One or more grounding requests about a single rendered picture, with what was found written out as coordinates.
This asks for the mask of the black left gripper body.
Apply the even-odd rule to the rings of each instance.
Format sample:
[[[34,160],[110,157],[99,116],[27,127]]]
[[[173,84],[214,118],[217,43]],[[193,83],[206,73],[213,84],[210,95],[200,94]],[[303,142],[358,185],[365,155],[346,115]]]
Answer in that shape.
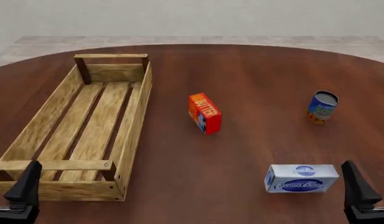
[[[38,214],[39,208],[33,206],[0,207],[0,224],[34,224]]]

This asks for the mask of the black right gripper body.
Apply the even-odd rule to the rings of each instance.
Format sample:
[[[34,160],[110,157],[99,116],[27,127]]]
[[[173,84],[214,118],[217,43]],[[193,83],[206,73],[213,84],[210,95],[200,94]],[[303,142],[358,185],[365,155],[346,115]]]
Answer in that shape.
[[[384,207],[359,209],[351,206],[344,209],[349,224],[384,224]]]

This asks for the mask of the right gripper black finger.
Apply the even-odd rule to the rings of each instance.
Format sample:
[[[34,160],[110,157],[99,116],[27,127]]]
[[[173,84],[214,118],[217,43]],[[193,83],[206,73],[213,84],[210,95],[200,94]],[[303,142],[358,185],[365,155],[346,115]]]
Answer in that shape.
[[[345,161],[341,169],[345,185],[345,208],[374,208],[376,203],[382,201],[382,196],[362,177],[354,162]]]

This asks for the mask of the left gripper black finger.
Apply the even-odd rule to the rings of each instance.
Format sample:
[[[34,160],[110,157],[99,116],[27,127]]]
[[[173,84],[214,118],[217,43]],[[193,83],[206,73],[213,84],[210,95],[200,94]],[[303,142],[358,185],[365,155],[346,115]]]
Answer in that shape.
[[[9,202],[9,208],[39,207],[38,191],[41,171],[40,162],[30,162],[21,178],[4,194],[4,198]]]

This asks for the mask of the white cream cheese box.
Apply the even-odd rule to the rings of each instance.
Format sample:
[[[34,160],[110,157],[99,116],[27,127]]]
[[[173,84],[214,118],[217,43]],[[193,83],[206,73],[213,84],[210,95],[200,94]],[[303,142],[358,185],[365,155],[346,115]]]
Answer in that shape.
[[[269,193],[316,193],[326,192],[339,177],[330,164],[271,164],[264,184]]]

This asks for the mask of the wooden slat tray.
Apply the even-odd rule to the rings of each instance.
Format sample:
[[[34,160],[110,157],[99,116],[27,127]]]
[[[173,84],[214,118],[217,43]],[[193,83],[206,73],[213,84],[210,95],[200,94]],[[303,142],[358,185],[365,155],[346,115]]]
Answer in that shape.
[[[152,88],[147,54],[78,54],[0,158],[0,193],[33,160],[43,201],[122,201]]]

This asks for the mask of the blue soup tin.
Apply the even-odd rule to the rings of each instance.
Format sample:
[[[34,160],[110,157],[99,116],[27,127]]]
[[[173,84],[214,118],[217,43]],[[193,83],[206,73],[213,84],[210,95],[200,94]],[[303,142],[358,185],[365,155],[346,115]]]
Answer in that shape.
[[[315,124],[325,124],[339,103],[339,98],[329,91],[313,94],[306,113],[307,119]]]

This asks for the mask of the red butter box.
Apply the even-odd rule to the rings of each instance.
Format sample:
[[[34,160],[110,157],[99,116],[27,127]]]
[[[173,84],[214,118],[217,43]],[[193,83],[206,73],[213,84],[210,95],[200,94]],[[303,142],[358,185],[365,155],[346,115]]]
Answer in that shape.
[[[204,134],[219,132],[222,114],[205,93],[188,97],[188,112]]]

